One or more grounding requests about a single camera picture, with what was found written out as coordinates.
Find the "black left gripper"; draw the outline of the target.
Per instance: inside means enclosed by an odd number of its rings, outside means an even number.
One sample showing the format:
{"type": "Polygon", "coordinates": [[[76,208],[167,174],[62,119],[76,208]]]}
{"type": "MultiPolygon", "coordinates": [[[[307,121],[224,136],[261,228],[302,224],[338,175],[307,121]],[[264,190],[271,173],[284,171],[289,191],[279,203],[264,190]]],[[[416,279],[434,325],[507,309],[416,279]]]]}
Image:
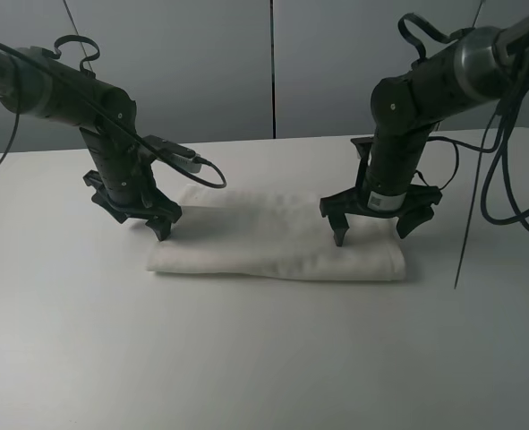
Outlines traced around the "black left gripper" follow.
{"type": "Polygon", "coordinates": [[[164,196],[154,185],[152,186],[151,202],[144,203],[139,191],[130,190],[129,185],[109,188],[99,173],[91,170],[84,177],[86,186],[94,189],[91,201],[119,224],[125,223],[129,218],[145,219],[146,226],[150,228],[159,242],[167,240],[171,234],[172,225],[182,215],[180,207],[164,196]]]}

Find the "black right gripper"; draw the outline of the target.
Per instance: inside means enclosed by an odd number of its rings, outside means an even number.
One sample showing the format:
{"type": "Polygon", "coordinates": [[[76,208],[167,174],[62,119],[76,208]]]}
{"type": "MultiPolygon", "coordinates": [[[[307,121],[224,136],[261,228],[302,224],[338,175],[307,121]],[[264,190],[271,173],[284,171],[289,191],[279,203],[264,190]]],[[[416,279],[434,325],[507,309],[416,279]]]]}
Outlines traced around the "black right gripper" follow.
{"type": "Polygon", "coordinates": [[[432,204],[441,200],[437,186],[408,185],[404,193],[390,194],[364,181],[343,192],[320,199],[320,213],[328,217],[336,246],[344,244],[349,224],[346,214],[375,219],[397,219],[401,239],[434,217],[432,204]]]}

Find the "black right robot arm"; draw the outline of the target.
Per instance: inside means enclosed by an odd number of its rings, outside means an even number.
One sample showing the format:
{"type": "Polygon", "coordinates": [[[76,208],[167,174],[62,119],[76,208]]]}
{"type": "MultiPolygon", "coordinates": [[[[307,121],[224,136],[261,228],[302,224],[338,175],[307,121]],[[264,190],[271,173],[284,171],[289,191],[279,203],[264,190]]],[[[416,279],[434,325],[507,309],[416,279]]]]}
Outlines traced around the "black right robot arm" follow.
{"type": "Polygon", "coordinates": [[[529,15],[514,25],[463,28],[448,35],[416,13],[397,23],[419,57],[409,72],[381,80],[371,94],[372,137],[355,138],[360,157],[352,188],[320,200],[320,213],[342,245],[347,215],[396,219],[407,237],[434,216],[442,192],[412,180],[434,127],[497,101],[512,116],[529,86],[529,15]]]}

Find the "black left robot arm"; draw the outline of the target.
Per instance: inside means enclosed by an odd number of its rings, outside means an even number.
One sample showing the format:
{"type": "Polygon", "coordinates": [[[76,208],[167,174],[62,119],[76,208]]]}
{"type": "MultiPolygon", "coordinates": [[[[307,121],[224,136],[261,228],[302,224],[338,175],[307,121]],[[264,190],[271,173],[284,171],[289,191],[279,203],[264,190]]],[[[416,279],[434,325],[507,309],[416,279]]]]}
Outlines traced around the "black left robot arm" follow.
{"type": "Polygon", "coordinates": [[[12,49],[0,43],[0,103],[17,115],[78,128],[96,166],[83,178],[95,190],[91,200],[119,223],[145,220],[164,241],[182,209],[158,190],[151,165],[167,162],[176,146],[137,134],[135,101],[85,66],[99,53],[85,56],[78,68],[62,64],[60,48],[71,42],[94,43],[78,35],[62,36],[51,50],[12,49]]]}

